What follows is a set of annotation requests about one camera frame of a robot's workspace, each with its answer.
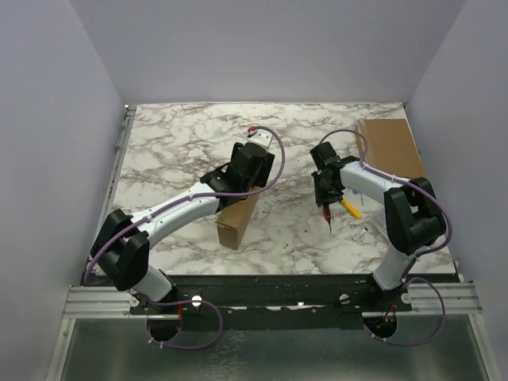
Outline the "red black utility knife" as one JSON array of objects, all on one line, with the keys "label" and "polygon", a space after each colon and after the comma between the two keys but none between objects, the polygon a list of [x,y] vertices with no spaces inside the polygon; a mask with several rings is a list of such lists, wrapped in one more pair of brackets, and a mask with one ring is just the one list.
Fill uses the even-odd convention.
[{"label": "red black utility knife", "polygon": [[324,203],[322,205],[322,213],[323,213],[324,219],[328,223],[329,232],[331,233],[332,232],[332,215],[331,215],[331,211],[330,211],[330,208],[329,208],[329,204]]}]

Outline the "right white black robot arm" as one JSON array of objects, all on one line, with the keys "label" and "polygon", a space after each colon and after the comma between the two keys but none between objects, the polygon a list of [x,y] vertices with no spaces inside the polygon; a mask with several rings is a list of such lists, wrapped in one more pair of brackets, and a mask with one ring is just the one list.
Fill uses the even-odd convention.
[{"label": "right white black robot arm", "polygon": [[310,155],[317,167],[312,173],[315,201],[327,222],[331,222],[330,205],[343,202],[347,188],[384,209],[389,246],[371,274],[375,285],[364,292],[371,309],[383,310],[392,303],[392,290],[402,285],[412,260],[445,234],[445,217],[436,204],[432,185],[425,178],[408,180],[381,173],[355,156],[341,158],[329,142],[312,148]]}]

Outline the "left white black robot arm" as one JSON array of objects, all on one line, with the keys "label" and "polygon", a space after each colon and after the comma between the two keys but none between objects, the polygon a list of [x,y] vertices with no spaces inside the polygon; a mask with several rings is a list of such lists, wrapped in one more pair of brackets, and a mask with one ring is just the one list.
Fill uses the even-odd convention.
[{"label": "left white black robot arm", "polygon": [[236,143],[230,161],[206,173],[190,189],[138,214],[116,209],[102,224],[90,250],[97,264],[118,291],[135,290],[148,296],[158,313],[175,304],[173,283],[148,264],[150,250],[182,227],[217,214],[264,187],[275,155],[268,143]]}]

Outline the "brown cardboard express box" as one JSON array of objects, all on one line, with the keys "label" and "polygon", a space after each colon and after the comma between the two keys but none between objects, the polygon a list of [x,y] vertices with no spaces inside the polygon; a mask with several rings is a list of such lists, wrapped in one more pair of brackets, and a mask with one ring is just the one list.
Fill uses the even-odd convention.
[{"label": "brown cardboard express box", "polygon": [[245,200],[227,206],[218,214],[215,223],[220,245],[234,250],[240,247],[259,196],[248,196]]}]

